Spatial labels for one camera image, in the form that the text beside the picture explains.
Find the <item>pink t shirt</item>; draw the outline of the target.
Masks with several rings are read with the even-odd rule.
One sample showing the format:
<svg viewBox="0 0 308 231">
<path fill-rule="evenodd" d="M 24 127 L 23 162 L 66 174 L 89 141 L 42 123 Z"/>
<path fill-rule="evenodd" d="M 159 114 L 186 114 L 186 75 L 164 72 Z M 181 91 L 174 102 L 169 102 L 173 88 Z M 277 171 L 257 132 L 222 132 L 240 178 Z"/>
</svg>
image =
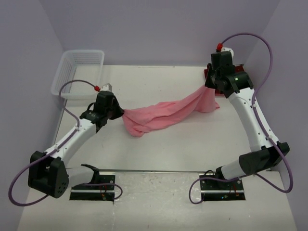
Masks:
<svg viewBox="0 0 308 231">
<path fill-rule="evenodd" d="M 205 86 L 182 100 L 160 102 L 148 107 L 126 109 L 122 116 L 127 132 L 133 137 L 168 128 L 183 121 L 192 112 L 211 113 L 219 109 L 215 90 Z"/>
</svg>

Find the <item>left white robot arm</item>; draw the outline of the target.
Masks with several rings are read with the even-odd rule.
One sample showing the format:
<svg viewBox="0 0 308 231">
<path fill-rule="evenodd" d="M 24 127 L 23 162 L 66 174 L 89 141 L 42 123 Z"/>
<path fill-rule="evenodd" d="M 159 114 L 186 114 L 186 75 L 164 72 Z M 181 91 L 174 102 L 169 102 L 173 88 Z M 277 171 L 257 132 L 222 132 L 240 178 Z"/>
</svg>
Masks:
<svg viewBox="0 0 308 231">
<path fill-rule="evenodd" d="M 124 114 L 115 95 L 100 91 L 96 101 L 91 103 L 77 120 L 77 124 L 54 146 L 45 152 L 34 152 L 30 157 L 28 174 L 29 187 L 48 196 L 59 198 L 67 188 L 78 185 L 95 189 L 105 183 L 100 180 L 99 169 L 82 164 L 67 168 L 67 164 L 81 146 L 94 136 L 108 120 Z"/>
</svg>

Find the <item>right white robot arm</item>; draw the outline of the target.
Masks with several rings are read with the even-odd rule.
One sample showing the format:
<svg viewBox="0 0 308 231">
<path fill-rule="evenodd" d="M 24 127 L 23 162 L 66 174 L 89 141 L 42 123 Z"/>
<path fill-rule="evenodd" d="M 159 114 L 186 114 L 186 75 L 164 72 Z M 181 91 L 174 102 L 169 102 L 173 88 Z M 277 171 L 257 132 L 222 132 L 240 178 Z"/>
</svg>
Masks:
<svg viewBox="0 0 308 231">
<path fill-rule="evenodd" d="M 217 168 L 215 185 L 226 189 L 232 179 L 250 176 L 278 165 L 289 151 L 269 127 L 256 100 L 253 83 L 245 71 L 236 72 L 230 51 L 211 54 L 205 86 L 219 90 L 233 105 L 246 131 L 250 152 L 230 164 Z"/>
</svg>

